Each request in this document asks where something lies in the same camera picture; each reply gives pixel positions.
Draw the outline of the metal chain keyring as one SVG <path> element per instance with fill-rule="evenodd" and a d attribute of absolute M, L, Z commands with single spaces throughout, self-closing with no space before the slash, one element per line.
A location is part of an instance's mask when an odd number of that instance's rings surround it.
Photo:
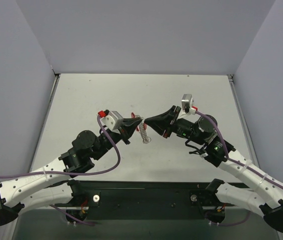
<path fill-rule="evenodd" d="M 148 143 L 150 143 L 152 139 L 151 139 L 151 137 L 149 137 L 149 136 L 147 135 L 147 125 L 146 125 L 145 122 L 144 122 L 144 118 L 141 117 L 141 116 L 139 116 L 139 115 L 136 115 L 136 118 L 141 118 L 141 122 L 140 122 L 140 123 L 144 123 L 144 125 L 145 125 L 145 132 L 144 132 L 143 134 L 141 134 L 141 133 L 139 132 L 138 126 L 136 127 L 136 131 L 140 134 L 140 136 L 141 136 L 141 138 L 142 138 L 142 143 L 143 143 L 143 144 L 148 144 Z"/>

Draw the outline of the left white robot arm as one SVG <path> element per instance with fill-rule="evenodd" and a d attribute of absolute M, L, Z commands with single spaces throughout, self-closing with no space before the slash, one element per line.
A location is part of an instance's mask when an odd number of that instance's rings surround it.
<path fill-rule="evenodd" d="M 101 159 L 109 150 L 118 152 L 117 143 L 129 144 L 130 137 L 142 123 L 141 117 L 118 119 L 97 116 L 99 135 L 90 130 L 80 132 L 72 147 L 53 161 L 26 175 L 0 176 L 0 226 L 36 208 L 54 204 L 78 206 L 84 193 L 73 179 L 91 176 L 94 160 Z"/>

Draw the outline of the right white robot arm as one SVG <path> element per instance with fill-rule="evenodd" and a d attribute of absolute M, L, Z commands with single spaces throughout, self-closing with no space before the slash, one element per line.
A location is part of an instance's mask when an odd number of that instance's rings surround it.
<path fill-rule="evenodd" d="M 164 138 L 176 134 L 187 143 L 200 145 L 201 148 L 195 148 L 193 154 L 198 154 L 249 188 L 237 188 L 215 179 L 208 188 L 211 194 L 221 203 L 261 216 L 271 228 L 283 233 L 283 183 L 269 176 L 224 140 L 213 116 L 199 112 L 194 106 L 187 109 L 172 106 L 144 122 Z"/>

